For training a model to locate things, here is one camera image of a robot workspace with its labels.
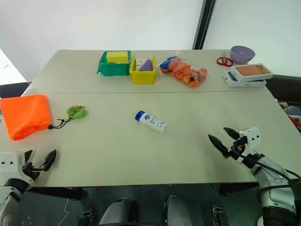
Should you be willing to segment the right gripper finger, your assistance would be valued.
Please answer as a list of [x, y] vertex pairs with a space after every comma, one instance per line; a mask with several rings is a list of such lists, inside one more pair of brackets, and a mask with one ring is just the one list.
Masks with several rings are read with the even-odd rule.
[[230, 153], [229, 153], [227, 147], [224, 146], [218, 138], [216, 138], [210, 134], [208, 135], [208, 137], [209, 137], [209, 140], [211, 141], [211, 143], [213, 144], [213, 146], [222, 153], [224, 158], [230, 157]]
[[226, 131], [226, 133], [227, 133], [231, 138], [233, 138], [234, 140], [240, 139], [240, 134], [239, 134], [237, 131], [235, 131], [234, 129], [227, 128], [227, 127], [224, 127], [223, 129], [224, 129], [224, 130]]

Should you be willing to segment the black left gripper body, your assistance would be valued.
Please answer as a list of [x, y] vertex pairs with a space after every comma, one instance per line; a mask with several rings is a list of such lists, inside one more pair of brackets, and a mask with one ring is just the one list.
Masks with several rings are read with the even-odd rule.
[[47, 167], [45, 165], [41, 165], [38, 167], [33, 166], [32, 162], [27, 162], [23, 167], [22, 171], [25, 175], [29, 176], [33, 181], [35, 181], [41, 171], [47, 171]]

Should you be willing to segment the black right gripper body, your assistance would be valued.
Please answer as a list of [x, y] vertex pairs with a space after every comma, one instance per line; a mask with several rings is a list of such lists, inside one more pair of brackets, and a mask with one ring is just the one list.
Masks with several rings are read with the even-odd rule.
[[245, 158], [245, 155], [243, 155], [246, 144], [248, 143], [246, 136], [231, 136], [235, 142], [233, 143], [233, 146], [230, 148], [230, 156], [233, 159], [238, 159], [239, 157]]

